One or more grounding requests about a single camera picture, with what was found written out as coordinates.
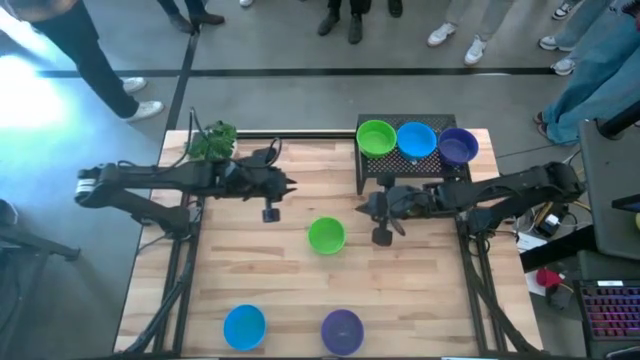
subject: green plant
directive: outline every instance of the green plant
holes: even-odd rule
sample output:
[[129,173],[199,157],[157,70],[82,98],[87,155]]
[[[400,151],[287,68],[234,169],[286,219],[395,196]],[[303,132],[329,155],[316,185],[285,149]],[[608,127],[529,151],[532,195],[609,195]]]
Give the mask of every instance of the green plant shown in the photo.
[[233,155],[233,143],[238,138],[238,132],[232,125],[216,121],[204,128],[204,133],[197,133],[193,137],[188,150],[192,160],[228,159]]

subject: wooden table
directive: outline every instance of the wooden table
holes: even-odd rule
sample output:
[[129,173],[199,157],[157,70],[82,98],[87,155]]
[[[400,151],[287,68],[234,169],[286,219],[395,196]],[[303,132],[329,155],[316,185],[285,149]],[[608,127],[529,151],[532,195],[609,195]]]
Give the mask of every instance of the wooden table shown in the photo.
[[[472,132],[480,143],[470,163],[473,180],[498,176],[488,131]],[[185,131],[169,132],[160,164],[174,162],[185,140]],[[245,156],[267,144],[246,140],[239,148]],[[452,219],[405,221],[406,237],[395,235],[391,247],[378,247],[371,243],[375,224],[354,208],[379,187],[370,180],[364,195],[355,195],[352,140],[285,141],[276,165],[298,182],[298,190],[277,204],[280,222],[262,223],[262,199],[206,202],[183,355],[325,356],[322,320],[339,308],[354,311],[365,325],[364,344],[354,356],[477,355]],[[153,191],[152,199],[174,206],[180,193]],[[337,255],[319,256],[309,247],[306,231],[320,216],[336,217],[346,227],[347,243]],[[145,228],[141,244],[160,234]],[[131,344],[156,312],[170,248],[169,241],[160,242],[137,257],[116,350]],[[501,306],[541,348],[513,237],[493,238],[489,257]],[[225,343],[222,327],[226,314],[246,303],[264,311],[268,333],[258,349],[240,353]],[[487,311],[483,316],[491,344]]]

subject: gray floor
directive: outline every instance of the gray floor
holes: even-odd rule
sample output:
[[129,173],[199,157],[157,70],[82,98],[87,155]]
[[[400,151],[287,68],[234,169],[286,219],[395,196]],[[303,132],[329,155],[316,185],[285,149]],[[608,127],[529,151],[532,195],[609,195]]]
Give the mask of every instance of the gray floor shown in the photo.
[[[154,0],[86,2],[116,70],[181,68],[189,37],[173,31]],[[392,19],[386,2],[374,0],[365,18],[365,40],[351,46],[346,7],[336,31],[319,38],[315,29],[326,11],[324,0],[257,0],[248,10],[235,0],[212,0],[208,8],[226,15],[228,23],[203,29],[193,68],[459,68],[486,2],[474,1],[451,41],[429,49],[426,37],[442,21],[446,1],[405,0],[404,16]],[[537,38],[562,25],[550,20],[557,4],[517,1],[478,66],[545,68],[558,59],[561,54],[536,46]],[[2,16],[0,28],[29,48],[0,33],[0,197],[18,206],[25,228],[82,248],[75,263],[52,258],[48,264],[11,358],[106,355],[140,227],[122,212],[76,205],[76,172],[120,159],[156,162],[169,109],[128,126],[81,79],[35,77],[34,70],[74,69],[46,39]],[[136,97],[169,106],[178,79],[149,82]],[[550,147],[531,123],[565,82],[553,75],[194,77],[177,109],[177,127],[186,128],[189,106],[205,123],[220,119],[240,129],[348,129],[359,113],[452,113],[460,126],[490,129],[500,170],[510,173],[571,153]],[[536,302],[536,309],[547,350],[583,353],[579,323],[557,325],[558,315],[549,314],[544,304]]]

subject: keyboard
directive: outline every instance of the keyboard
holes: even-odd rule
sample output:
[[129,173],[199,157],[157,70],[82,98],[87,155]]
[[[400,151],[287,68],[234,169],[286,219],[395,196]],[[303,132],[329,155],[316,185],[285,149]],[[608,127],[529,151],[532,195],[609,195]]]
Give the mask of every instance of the keyboard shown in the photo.
[[640,280],[577,281],[575,290],[586,337],[640,340]]

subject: black shoe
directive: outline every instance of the black shoe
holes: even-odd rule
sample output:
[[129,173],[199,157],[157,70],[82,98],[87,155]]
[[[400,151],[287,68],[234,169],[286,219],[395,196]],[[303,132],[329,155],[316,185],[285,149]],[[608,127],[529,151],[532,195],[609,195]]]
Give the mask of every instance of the black shoe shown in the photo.
[[349,25],[349,43],[357,44],[362,41],[362,16],[351,15],[351,25]]
[[324,20],[318,26],[318,35],[325,36],[331,32],[331,29],[340,21],[340,15],[334,11],[330,11]]
[[169,22],[178,31],[191,34],[193,32],[193,25],[180,14],[169,15]]
[[402,6],[402,0],[388,0],[389,1],[389,14],[393,17],[402,16],[404,7]]
[[364,4],[362,5],[362,13],[368,14],[369,10],[371,10],[371,0],[364,0]]
[[202,15],[191,15],[191,23],[194,26],[198,26],[200,24],[209,24],[209,25],[220,25],[224,24],[224,16],[204,13]]

